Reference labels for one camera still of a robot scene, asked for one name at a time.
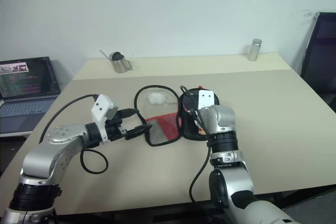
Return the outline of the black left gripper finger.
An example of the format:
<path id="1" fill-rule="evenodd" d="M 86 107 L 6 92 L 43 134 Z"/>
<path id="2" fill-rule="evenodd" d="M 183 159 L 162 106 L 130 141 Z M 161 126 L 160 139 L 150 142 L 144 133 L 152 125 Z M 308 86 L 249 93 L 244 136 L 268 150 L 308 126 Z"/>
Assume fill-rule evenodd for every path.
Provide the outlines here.
<path id="1" fill-rule="evenodd" d="M 116 112 L 116 117 L 119 119 L 125 119 L 125 118 L 129 118 L 135 114 L 138 114 L 138 110 L 137 109 L 132 109 L 132 108 L 128 108 L 128 109 L 122 109 L 122 110 L 118 110 Z"/>
<path id="2" fill-rule="evenodd" d="M 145 134 L 147 132 L 149 132 L 150 128 L 152 127 L 152 125 L 140 125 L 135 127 L 132 130 L 129 130 L 126 132 L 125 134 L 125 140 L 130 140 L 133 138 L 136 138 L 142 134 Z"/>

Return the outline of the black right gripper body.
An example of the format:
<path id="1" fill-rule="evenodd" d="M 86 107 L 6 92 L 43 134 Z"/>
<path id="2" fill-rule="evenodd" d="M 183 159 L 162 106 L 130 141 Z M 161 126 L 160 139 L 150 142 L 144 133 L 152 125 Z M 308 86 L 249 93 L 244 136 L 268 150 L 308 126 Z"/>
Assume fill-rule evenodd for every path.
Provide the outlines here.
<path id="1" fill-rule="evenodd" d="M 198 127 L 198 131 L 199 132 L 204 132 L 201 119 L 198 116 L 198 112 L 194 109 L 192 110 L 192 117 L 193 117 L 195 125 Z"/>

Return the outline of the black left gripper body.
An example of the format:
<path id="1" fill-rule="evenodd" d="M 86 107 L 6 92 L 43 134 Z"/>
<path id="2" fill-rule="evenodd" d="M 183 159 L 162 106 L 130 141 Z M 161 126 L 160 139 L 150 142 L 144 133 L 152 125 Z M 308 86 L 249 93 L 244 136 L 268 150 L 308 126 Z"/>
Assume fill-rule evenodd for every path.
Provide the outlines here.
<path id="1" fill-rule="evenodd" d="M 122 126 L 121 118 L 106 120 L 105 130 L 108 140 L 111 142 L 124 138 L 127 133 L 126 129 L 124 129 L 124 127 Z"/>

